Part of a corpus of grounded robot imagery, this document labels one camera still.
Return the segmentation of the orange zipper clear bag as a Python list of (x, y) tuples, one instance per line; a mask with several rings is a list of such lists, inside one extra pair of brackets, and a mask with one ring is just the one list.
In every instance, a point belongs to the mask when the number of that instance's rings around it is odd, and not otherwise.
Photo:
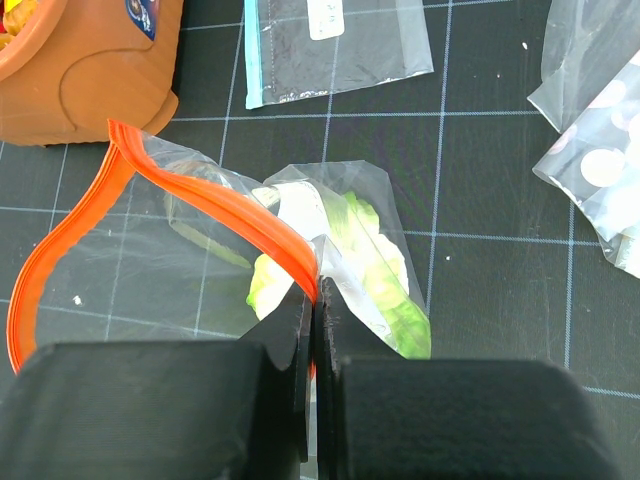
[[(364, 161), (293, 164), (259, 182), (119, 122), (109, 134), (88, 191), (16, 281), (7, 347), (17, 375), (53, 343), (236, 340), (293, 288), (312, 302), (313, 323), (325, 280), (315, 256), (275, 209), (251, 194), (280, 183), (310, 181), (361, 194), (404, 252), (410, 295), (424, 308), (384, 170)], [(306, 461), (318, 464), (312, 323)]]

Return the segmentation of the blue zipper clear bag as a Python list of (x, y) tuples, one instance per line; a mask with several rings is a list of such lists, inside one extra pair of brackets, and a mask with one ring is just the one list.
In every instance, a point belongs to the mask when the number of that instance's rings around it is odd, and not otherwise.
[(249, 110), (433, 72), (420, 1), (248, 0)]

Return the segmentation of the polka dot zip bag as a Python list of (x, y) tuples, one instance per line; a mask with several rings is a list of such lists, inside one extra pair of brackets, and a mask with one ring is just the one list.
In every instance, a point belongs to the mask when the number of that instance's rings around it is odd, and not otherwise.
[(639, 55), (598, 93), (533, 167), (593, 226), (615, 267), (639, 275)]

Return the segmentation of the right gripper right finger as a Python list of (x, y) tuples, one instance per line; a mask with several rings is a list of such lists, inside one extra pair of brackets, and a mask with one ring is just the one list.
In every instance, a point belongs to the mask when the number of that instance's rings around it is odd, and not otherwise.
[(584, 389), (530, 360), (408, 360), (320, 283), (312, 323), (322, 479), (617, 479)]

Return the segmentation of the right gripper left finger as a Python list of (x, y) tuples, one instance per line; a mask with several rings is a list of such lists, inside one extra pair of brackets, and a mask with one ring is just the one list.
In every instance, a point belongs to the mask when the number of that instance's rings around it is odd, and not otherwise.
[(298, 288), (236, 340), (53, 343), (1, 405), (5, 479), (296, 479), (313, 304)]

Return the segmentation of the clear crumpled plastic bag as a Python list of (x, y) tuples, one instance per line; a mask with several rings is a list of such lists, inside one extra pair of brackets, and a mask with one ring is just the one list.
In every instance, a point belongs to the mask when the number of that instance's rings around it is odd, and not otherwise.
[(562, 133), (638, 50), (637, 1), (553, 1), (544, 35), (541, 85), (528, 100)]

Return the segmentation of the toy cauliflower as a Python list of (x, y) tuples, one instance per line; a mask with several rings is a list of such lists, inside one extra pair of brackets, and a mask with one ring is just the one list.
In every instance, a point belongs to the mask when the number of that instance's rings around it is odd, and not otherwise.
[(382, 232), (385, 218), (370, 202), (352, 188), (339, 193), (310, 181), (251, 194), (303, 238), (319, 278), (334, 281), (349, 311), (374, 335), (404, 358), (430, 358), (430, 323), (410, 295), (406, 256)]

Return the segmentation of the orange plastic basket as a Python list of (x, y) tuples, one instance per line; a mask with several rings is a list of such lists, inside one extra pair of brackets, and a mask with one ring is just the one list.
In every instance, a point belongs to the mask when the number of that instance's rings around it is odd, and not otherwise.
[(172, 85), (183, 6), (183, 0), (2, 2), (2, 141), (104, 142), (108, 120), (160, 132), (178, 107)]

